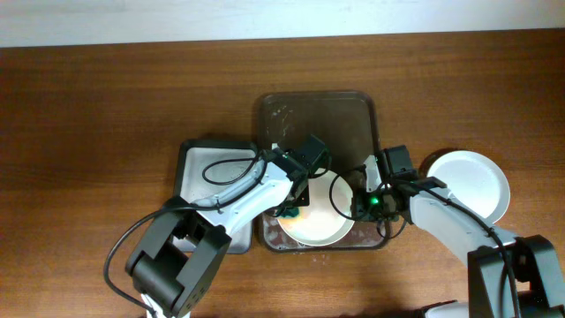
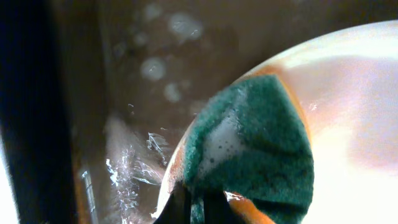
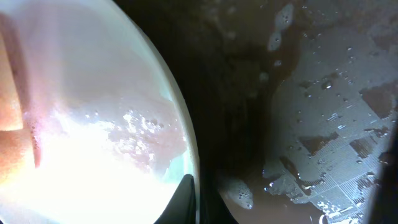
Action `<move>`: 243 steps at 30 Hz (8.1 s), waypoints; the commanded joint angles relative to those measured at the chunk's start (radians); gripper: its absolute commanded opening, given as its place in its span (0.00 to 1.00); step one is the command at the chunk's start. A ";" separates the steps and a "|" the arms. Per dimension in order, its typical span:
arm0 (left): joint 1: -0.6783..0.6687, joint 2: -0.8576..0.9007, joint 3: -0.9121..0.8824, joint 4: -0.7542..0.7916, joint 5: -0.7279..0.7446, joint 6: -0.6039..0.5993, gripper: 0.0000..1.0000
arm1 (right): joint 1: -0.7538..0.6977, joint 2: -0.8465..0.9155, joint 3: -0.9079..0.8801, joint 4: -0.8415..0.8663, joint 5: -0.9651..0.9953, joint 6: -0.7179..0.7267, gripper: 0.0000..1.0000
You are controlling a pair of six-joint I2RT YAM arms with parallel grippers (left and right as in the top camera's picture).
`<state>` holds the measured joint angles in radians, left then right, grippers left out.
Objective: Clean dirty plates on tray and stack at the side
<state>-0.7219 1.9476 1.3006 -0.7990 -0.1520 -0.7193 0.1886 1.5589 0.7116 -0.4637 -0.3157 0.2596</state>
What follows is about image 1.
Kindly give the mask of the green yellow sponge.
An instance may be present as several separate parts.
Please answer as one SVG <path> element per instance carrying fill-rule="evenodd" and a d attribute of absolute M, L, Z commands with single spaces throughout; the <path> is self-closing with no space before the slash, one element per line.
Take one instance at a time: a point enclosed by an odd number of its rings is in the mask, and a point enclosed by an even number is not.
<path fill-rule="evenodd" d="M 300 216 L 300 209 L 299 208 L 287 208 L 285 209 L 282 214 L 282 219 L 295 219 Z"/>

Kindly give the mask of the cream white plate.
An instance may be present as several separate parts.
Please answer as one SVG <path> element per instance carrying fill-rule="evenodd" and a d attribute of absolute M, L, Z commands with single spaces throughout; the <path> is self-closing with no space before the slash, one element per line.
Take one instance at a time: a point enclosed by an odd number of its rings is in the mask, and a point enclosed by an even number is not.
<path fill-rule="evenodd" d="M 277 218 L 282 230 L 297 242 L 307 246 L 328 246 L 345 237 L 354 221 L 338 214 L 334 207 L 351 216 L 353 192 L 349 184 L 339 177 L 332 188 L 331 204 L 329 188 L 336 174 L 329 171 L 319 178 L 308 181 L 310 205 L 300 208 L 295 219 Z"/>

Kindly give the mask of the pale blue plate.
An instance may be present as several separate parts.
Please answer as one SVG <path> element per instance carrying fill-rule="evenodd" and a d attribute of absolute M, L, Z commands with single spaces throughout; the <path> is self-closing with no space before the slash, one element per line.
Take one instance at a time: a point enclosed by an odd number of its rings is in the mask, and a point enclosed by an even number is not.
<path fill-rule="evenodd" d="M 509 208 L 506 175 L 479 153 L 456 150 L 440 155 L 426 175 L 444 182 L 460 202 L 490 223 L 498 222 Z"/>

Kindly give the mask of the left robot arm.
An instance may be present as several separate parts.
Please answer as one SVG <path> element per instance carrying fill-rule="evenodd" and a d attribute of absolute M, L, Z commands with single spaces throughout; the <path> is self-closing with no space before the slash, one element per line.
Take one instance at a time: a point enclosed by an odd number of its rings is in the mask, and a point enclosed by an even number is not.
<path fill-rule="evenodd" d="M 177 195 L 150 216 L 125 264 L 151 317 L 186 317 L 204 298 L 232 235 L 256 216 L 292 208 L 330 159 L 311 135 L 297 149 L 256 151 L 241 178 L 194 202 Z"/>

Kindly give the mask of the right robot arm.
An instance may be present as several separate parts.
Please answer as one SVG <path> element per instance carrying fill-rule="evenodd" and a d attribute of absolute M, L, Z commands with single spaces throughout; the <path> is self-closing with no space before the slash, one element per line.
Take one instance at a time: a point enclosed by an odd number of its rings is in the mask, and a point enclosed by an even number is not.
<path fill-rule="evenodd" d="M 562 317 L 564 278 L 553 244 L 497 226 L 509 182 L 484 155 L 453 150 L 420 177 L 406 147 L 386 148 L 356 168 L 365 189 L 352 211 L 361 222 L 402 219 L 441 242 L 467 269 L 468 299 L 422 307 L 417 317 Z"/>

